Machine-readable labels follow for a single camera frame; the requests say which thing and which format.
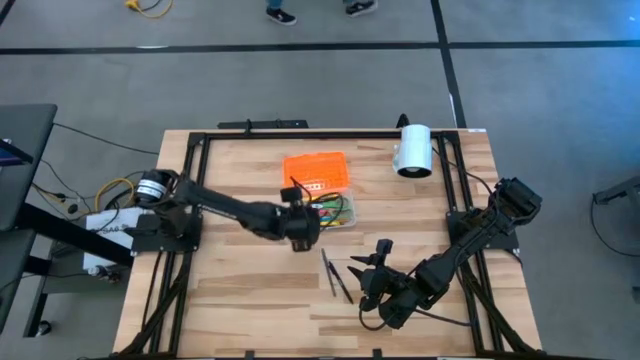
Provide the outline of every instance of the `wooden tabletop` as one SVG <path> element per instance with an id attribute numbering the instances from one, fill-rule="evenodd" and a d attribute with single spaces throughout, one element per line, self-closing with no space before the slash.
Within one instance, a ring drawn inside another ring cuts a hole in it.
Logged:
<path id="1" fill-rule="evenodd" d="M 165 132 L 158 168 L 182 169 L 189 132 Z M 487 134 L 461 130 L 460 138 L 467 170 L 489 184 L 496 183 Z M 288 241 L 260 239 L 231 220 L 205 214 L 201 246 L 191 268 L 178 355 L 244 356 L 245 350 L 255 350 L 257 356 L 272 357 L 370 356 L 374 348 L 381 348 L 386 356 L 473 354 L 469 328 L 415 314 L 399 330 L 370 332 L 358 321 L 357 305 L 349 304 L 339 288 L 337 297 L 331 294 L 321 248 L 357 303 L 361 291 L 347 265 L 363 266 L 350 260 L 350 255 L 369 255 L 378 239 L 392 239 L 388 265 L 409 271 L 449 245 L 444 220 L 448 205 L 439 162 L 433 162 L 433 174 L 426 179 L 402 178 L 391 169 L 396 143 L 398 140 L 213 141 L 205 186 L 247 201 L 280 202 L 285 156 L 344 152 L 358 223 L 349 229 L 328 230 L 312 251 L 294 253 Z M 486 190 L 474 179 L 469 181 L 474 204 L 486 206 Z M 520 265 L 504 251 L 485 254 L 496 305 L 522 338 L 539 348 Z M 128 345 L 140 329 L 155 258 L 155 253 L 148 253 L 135 260 L 114 351 Z M 479 309 L 485 344 L 490 348 L 486 316 L 481 306 Z M 468 320 L 457 281 L 431 312 Z M 167 349 L 172 318 L 170 310 L 161 350 Z M 371 326 L 381 322 L 377 311 L 366 313 L 365 321 Z"/>

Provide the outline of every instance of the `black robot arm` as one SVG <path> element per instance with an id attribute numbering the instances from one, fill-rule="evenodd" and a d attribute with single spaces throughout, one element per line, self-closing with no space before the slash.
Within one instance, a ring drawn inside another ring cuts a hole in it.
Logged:
<path id="1" fill-rule="evenodd" d="M 409 274 L 385 266 L 391 240 L 379 240 L 376 253 L 369 257 L 352 256 L 375 266 L 364 272 L 349 267 L 365 293 L 360 309 L 371 311 L 377 307 L 386 325 L 401 328 L 417 307 L 428 310 L 447 292 L 460 264 L 496 235 L 508 235 L 516 226 L 529 223 L 540 210 L 542 199 L 517 178 L 502 179 L 495 188 L 486 209 L 475 209 L 457 223 L 458 241 L 444 253 L 422 260 Z M 391 296 L 382 302 L 385 294 Z"/>
<path id="2" fill-rule="evenodd" d="M 309 251 L 318 241 L 317 210 L 302 202 L 299 188 L 280 191 L 289 207 L 269 202 L 244 202 L 204 188 L 172 170 L 143 174 L 136 188 L 137 205 L 153 210 L 161 218 L 161 229 L 180 237 L 188 224 L 187 206 L 236 220 L 243 228 L 269 240 L 289 238 L 294 251 Z"/>

